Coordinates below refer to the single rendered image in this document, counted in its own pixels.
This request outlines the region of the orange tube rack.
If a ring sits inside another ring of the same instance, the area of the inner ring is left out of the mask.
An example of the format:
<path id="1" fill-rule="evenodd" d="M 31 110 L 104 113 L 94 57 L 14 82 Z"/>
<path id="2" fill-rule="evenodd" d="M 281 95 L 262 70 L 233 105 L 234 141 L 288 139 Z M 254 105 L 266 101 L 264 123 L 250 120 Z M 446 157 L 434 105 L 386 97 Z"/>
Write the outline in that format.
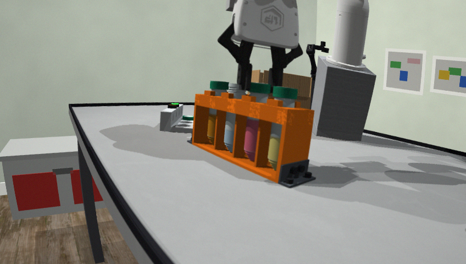
<path id="1" fill-rule="evenodd" d="M 280 166 L 307 160 L 312 136 L 314 110 L 300 108 L 295 101 L 294 108 L 283 107 L 283 101 L 268 97 L 267 103 L 256 102 L 255 96 L 242 95 L 234 99 L 234 93 L 215 91 L 195 94 L 192 144 L 229 161 L 250 172 L 278 183 Z M 214 145 L 207 136 L 209 108 L 217 110 Z M 236 113 L 234 143 L 229 152 L 224 142 L 226 112 Z M 259 119 L 255 160 L 249 160 L 245 153 L 247 117 Z M 271 123 L 282 124 L 279 156 L 276 170 L 268 161 Z"/>

